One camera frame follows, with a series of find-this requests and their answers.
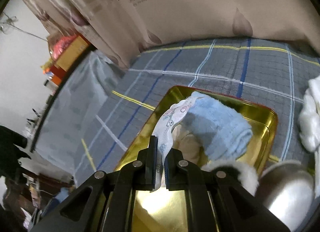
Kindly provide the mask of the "printed wet wipe packet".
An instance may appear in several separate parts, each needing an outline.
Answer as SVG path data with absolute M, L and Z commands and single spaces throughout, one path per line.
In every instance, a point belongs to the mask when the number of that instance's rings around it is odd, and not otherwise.
M 157 157 L 156 157 L 156 176 L 155 187 L 152 192 L 161 187 L 162 173 L 164 161 L 169 151 L 173 147 L 174 140 L 172 131 L 185 118 L 189 109 L 191 109 L 198 98 L 189 97 L 181 100 L 179 103 L 171 105 L 171 107 L 159 118 L 152 135 L 158 140 Z

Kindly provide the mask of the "red plastic bag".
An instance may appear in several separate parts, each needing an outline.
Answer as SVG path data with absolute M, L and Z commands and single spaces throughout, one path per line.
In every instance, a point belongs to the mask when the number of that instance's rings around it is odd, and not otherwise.
M 77 35 L 63 36 L 52 47 L 51 57 L 55 61 L 77 38 Z

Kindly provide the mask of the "white fluffy plush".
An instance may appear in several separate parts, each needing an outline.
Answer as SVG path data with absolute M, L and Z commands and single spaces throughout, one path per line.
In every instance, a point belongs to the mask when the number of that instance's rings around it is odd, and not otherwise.
M 235 178 L 252 196 L 255 196 L 259 185 L 258 175 L 255 168 L 247 163 L 235 160 L 214 160 L 202 166 L 201 170 L 207 172 L 221 170 L 229 173 L 229 175 Z

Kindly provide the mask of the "red gold tin tray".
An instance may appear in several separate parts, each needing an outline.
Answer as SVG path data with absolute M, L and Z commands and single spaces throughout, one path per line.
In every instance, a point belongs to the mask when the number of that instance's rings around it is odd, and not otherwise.
M 120 170 L 127 163 L 136 160 L 138 152 L 148 147 L 150 136 L 162 114 L 171 105 L 191 96 L 194 91 L 195 88 L 173 86 L 161 98 L 157 106 L 151 106 L 128 96 L 125 97 L 126 101 L 147 109 L 151 115 L 117 164 L 116 170 Z M 266 106 L 233 96 L 201 89 L 198 92 L 211 96 L 225 106 L 233 108 L 251 125 L 253 137 L 248 143 L 246 153 L 237 160 L 253 166 L 257 174 L 260 175 L 273 145 L 278 125 L 277 114 Z M 169 191 L 166 188 L 160 188 L 155 192 L 137 191 L 131 230 L 188 231 L 186 206 L 185 191 Z

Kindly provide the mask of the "light blue towel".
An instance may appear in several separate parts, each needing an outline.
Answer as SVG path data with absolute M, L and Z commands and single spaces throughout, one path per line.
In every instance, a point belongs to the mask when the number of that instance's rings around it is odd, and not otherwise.
M 209 160 L 236 160 L 247 151 L 252 127 L 236 110 L 209 95 L 194 91 L 195 103 L 181 124 L 204 148 Z

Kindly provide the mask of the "steel bowl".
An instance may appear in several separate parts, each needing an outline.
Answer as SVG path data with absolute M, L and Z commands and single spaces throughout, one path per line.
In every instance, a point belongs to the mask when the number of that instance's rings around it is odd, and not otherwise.
M 285 160 L 263 172 L 255 197 L 290 231 L 296 231 L 315 199 L 315 182 L 299 161 Z

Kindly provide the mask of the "grey plaid table cloth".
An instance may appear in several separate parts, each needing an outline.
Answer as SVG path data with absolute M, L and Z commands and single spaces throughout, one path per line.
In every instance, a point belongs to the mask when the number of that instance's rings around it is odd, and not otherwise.
M 294 159 L 308 169 L 314 156 L 299 139 L 298 116 L 319 55 L 308 45 L 253 38 L 217 38 L 165 45 L 140 54 L 81 135 L 74 180 L 115 169 L 173 86 L 226 94 L 273 109 L 278 128 L 270 161 Z

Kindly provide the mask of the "red yellow cardboard box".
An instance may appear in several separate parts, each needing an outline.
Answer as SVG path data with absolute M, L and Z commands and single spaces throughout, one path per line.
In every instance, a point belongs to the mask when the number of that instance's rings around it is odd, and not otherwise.
M 90 46 L 91 43 L 88 40 L 82 35 L 77 35 L 77 38 L 55 61 L 51 57 L 52 48 L 50 48 L 50 58 L 41 66 L 43 73 L 53 84 L 59 86 L 73 64 Z

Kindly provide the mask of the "translucent plastic cover sheet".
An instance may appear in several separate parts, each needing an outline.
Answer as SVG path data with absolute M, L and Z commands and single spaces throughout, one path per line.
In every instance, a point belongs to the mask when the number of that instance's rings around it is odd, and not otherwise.
M 104 53 L 90 51 L 46 108 L 31 144 L 34 151 L 74 176 L 83 135 L 124 74 Z

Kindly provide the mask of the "beige leaf print curtain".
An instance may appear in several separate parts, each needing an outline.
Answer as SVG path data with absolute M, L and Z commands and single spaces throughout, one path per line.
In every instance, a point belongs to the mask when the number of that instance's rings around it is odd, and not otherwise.
M 319 50 L 310 0 L 23 0 L 49 33 L 82 34 L 122 68 L 150 47 L 209 37 L 302 42 Z

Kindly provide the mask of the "white plastic bag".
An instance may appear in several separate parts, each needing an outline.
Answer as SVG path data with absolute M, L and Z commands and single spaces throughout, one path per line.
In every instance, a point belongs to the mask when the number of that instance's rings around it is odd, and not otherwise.
M 309 152 L 319 147 L 319 76 L 308 81 L 298 117 L 300 140 Z

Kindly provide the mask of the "cream cloth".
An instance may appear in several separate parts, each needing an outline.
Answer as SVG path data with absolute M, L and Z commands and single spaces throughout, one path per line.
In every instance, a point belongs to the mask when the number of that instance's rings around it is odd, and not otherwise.
M 180 150 L 185 160 L 197 164 L 200 160 L 201 143 L 183 125 L 177 125 L 172 131 L 173 148 Z

